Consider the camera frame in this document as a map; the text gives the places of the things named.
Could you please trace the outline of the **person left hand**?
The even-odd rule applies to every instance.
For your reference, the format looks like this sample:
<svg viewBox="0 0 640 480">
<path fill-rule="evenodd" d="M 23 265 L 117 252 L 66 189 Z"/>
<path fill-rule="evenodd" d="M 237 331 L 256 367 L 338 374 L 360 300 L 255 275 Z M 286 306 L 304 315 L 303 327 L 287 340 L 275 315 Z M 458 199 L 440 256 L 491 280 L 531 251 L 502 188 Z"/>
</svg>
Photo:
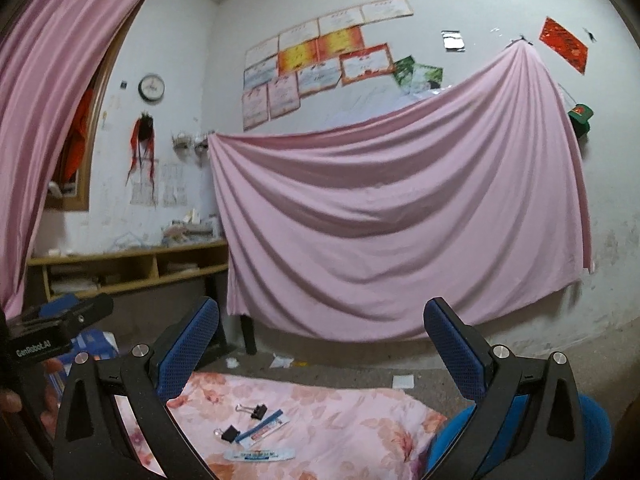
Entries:
<svg viewBox="0 0 640 480">
<path fill-rule="evenodd" d="M 0 411 L 2 413 L 19 413 L 23 407 L 20 396 L 11 390 L 0 391 Z"/>
</svg>

